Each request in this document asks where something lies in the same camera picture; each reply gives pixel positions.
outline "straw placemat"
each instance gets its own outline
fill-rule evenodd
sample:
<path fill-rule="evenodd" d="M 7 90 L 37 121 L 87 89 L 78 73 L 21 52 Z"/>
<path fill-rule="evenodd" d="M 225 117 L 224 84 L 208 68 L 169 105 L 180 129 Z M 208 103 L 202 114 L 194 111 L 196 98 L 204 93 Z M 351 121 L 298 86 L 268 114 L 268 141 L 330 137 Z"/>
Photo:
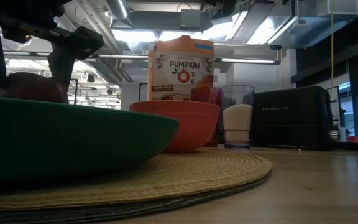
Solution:
<path fill-rule="evenodd" d="M 146 202 L 28 211 L 1 211 L 0 224 L 95 223 L 135 217 L 149 213 L 165 212 L 252 189 L 260 184 L 263 184 L 270 177 L 270 174 L 271 173 L 267 174 L 261 179 L 236 187 Z"/>
<path fill-rule="evenodd" d="M 0 211 L 89 207 L 195 195 L 254 182 L 272 163 L 249 154 L 200 149 L 192 154 L 161 154 L 137 169 L 43 190 L 0 195 Z"/>

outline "wooden table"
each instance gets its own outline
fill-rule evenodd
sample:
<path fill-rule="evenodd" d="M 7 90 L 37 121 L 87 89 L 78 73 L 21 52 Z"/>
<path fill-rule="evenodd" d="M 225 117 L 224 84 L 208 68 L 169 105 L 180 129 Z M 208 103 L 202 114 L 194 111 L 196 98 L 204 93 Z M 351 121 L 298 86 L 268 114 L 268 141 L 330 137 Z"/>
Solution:
<path fill-rule="evenodd" d="M 273 162 L 259 187 L 172 212 L 107 223 L 358 223 L 358 152 L 250 151 Z"/>

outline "white powder in glass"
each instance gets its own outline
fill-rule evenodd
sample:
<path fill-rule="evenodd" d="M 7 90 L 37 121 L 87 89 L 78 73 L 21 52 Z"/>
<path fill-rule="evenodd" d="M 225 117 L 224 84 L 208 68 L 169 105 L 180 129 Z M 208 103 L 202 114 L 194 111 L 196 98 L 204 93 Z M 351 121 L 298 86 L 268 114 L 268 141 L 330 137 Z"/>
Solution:
<path fill-rule="evenodd" d="M 225 140 L 233 144 L 245 144 L 249 140 L 252 106 L 234 105 L 223 110 Z"/>

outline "ceiling light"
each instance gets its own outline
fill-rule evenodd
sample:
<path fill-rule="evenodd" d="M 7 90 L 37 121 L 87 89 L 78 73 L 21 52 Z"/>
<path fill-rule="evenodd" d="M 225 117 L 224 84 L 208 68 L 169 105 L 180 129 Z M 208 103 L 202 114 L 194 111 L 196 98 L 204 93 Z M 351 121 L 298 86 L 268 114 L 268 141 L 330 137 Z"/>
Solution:
<path fill-rule="evenodd" d="M 95 62 L 96 58 L 86 58 L 83 61 L 85 61 L 85 62 Z"/>
<path fill-rule="evenodd" d="M 220 62 L 254 63 L 254 64 L 264 64 L 264 65 L 278 65 L 278 64 L 280 64 L 280 62 L 276 61 L 276 60 L 246 59 L 246 58 L 221 58 Z"/>
<path fill-rule="evenodd" d="M 149 59 L 147 55 L 119 55 L 119 54 L 100 54 L 99 58 L 115 58 L 115 59 Z"/>
<path fill-rule="evenodd" d="M 280 37 L 297 19 L 298 16 L 292 17 L 292 19 L 284 27 L 282 27 L 270 40 L 268 40 L 267 43 L 271 44 L 274 40 Z"/>
<path fill-rule="evenodd" d="M 36 54 L 37 56 L 47 57 L 47 56 L 50 54 L 50 52 L 36 52 L 35 54 Z"/>
<path fill-rule="evenodd" d="M 89 96 L 89 97 L 85 97 L 85 96 L 77 96 L 76 97 L 78 101 L 88 101 L 88 100 L 100 100 L 105 103 L 107 101 L 110 101 L 111 103 L 121 103 L 119 98 L 117 97 L 101 97 L 101 96 Z M 74 100 L 75 97 L 74 96 L 69 96 L 68 97 L 69 100 Z"/>
<path fill-rule="evenodd" d="M 153 31 L 140 30 L 111 30 L 118 41 L 127 43 L 154 42 L 157 40 Z"/>
<path fill-rule="evenodd" d="M 98 90 L 95 87 L 78 87 L 77 89 L 79 89 L 79 90 Z"/>
<path fill-rule="evenodd" d="M 20 56 L 30 56 L 30 52 L 20 52 L 20 51 L 7 51 L 10 55 L 20 55 Z"/>
<path fill-rule="evenodd" d="M 193 39 L 201 39 L 200 32 L 163 31 L 160 37 L 158 38 L 158 40 L 168 41 L 168 40 L 179 38 L 183 35 L 188 35 Z"/>

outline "orange bowl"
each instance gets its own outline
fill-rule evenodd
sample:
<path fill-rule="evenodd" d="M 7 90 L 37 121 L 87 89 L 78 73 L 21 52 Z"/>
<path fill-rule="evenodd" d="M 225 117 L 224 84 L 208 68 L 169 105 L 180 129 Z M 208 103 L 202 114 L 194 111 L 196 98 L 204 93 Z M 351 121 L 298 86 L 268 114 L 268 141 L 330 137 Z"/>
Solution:
<path fill-rule="evenodd" d="M 143 101 L 131 104 L 129 110 L 180 121 L 174 140 L 164 152 L 192 152 L 204 146 L 211 139 L 219 117 L 219 106 L 194 101 Z"/>

